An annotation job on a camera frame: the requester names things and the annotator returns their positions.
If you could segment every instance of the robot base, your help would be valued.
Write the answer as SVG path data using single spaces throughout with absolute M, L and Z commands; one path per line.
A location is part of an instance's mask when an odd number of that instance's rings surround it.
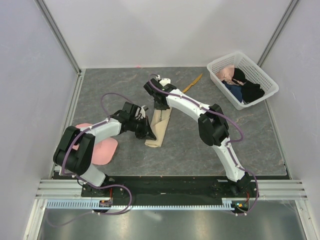
M 248 182 L 241 190 L 224 176 L 113 176 L 109 184 L 124 185 L 132 193 L 132 205 L 194 206 L 220 205 L 222 198 L 246 199 L 256 197 L 256 184 Z M 107 198 L 110 191 L 82 187 L 82 197 Z M 126 205 L 129 194 L 119 187 L 112 188 L 114 205 Z

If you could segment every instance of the pink cloth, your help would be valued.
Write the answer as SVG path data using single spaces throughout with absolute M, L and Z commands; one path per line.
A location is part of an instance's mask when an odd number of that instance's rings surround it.
M 218 79 L 220 79 L 220 81 L 226 81 L 227 84 L 229 85 L 244 85 L 243 82 L 241 81 L 238 81 L 236 79 L 233 79 L 233 76 L 235 74 L 235 65 L 229 65 L 229 66 L 226 66 L 224 69 L 222 69 L 220 72 L 218 72 L 216 74 L 216 77 Z
M 77 125 L 77 128 L 85 128 L 89 127 L 92 124 L 90 123 L 82 123 Z M 93 148 L 92 159 L 91 162 L 96 165 L 106 165 L 108 164 L 113 155 L 115 154 L 116 148 L 118 146 L 117 140 L 109 137 L 98 144 L 96 144 Z

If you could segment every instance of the pink sponge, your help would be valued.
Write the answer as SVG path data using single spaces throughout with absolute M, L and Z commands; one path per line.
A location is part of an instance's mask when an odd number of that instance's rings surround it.
M 89 127 L 92 124 L 90 123 L 82 123 L 77 125 L 77 128 L 85 128 Z M 106 140 L 103 140 L 96 144 L 93 148 L 92 160 L 91 162 L 96 165 L 106 165 L 108 164 L 113 155 L 115 154 L 116 148 L 118 146 L 117 140 L 109 137 Z

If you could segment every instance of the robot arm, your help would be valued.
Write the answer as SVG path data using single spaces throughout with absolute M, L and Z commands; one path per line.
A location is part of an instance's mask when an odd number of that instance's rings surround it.
M 76 142 L 78 149 L 72 149 L 67 156 L 65 169 L 94 186 L 107 185 L 108 179 L 106 179 L 106 175 L 91 164 L 94 146 L 107 138 L 117 136 L 126 131 L 134 132 L 138 139 L 156 140 L 157 138 L 151 130 L 148 116 L 146 116 L 145 111 L 147 109 L 146 106 L 140 107 L 126 102 L 122 110 L 111 115 L 109 120 L 106 119 L 90 126 L 89 130 L 87 127 L 67 127 L 54 153 L 53 161 L 62 166 L 72 141 L 82 132 L 81 137 Z
M 240 181 L 245 176 L 245 172 L 239 169 L 239 167 L 242 168 L 242 166 L 239 163 L 231 144 L 229 143 L 227 146 L 227 142 L 230 141 L 227 121 L 223 117 L 211 114 L 201 109 L 201 107 L 204 107 L 213 112 L 223 114 L 220 106 L 217 104 L 214 104 L 213 106 L 203 104 L 189 96 L 186 96 L 175 86 L 171 85 L 169 83 L 169 79 L 160 79 L 159 76 L 157 80 L 151 79 L 151 82 L 156 88 L 161 89 L 164 92 L 178 95 L 174 96 L 161 93 L 147 82 L 144 85 L 144 88 L 151 96 L 153 96 L 154 107 L 160 110 L 165 110 L 170 107 L 176 108 L 197 121 L 200 138 L 205 144 L 214 149 L 224 166 L 227 178 L 233 182 Z M 199 104 L 201 107 L 197 107 L 192 102 Z M 228 148 L 238 165 L 235 165 Z

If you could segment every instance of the gray marble surface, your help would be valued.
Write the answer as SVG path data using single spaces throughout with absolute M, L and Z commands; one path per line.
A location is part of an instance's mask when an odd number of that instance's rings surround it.
M 236 110 L 211 81 L 205 67 L 87 69 L 73 125 L 103 120 L 106 115 L 100 106 L 100 98 L 107 92 L 124 94 L 140 106 L 148 105 L 146 113 L 152 118 L 153 98 L 143 88 L 151 73 L 170 78 L 180 90 L 203 73 L 201 80 L 186 94 L 202 103 L 220 105 L 223 113 L 242 128 L 244 141 L 233 144 L 241 164 L 257 175 L 286 174 L 265 103 Z M 114 113 L 122 109 L 124 102 L 119 96 L 107 96 L 104 105 Z M 240 136 L 233 126 L 229 132 L 232 139 Z M 99 166 L 108 175 L 225 175 L 214 150 L 200 139 L 198 124 L 177 109 L 172 110 L 162 147 L 146 146 L 145 141 L 136 139 L 133 132 L 114 138 L 118 147 L 112 161 Z

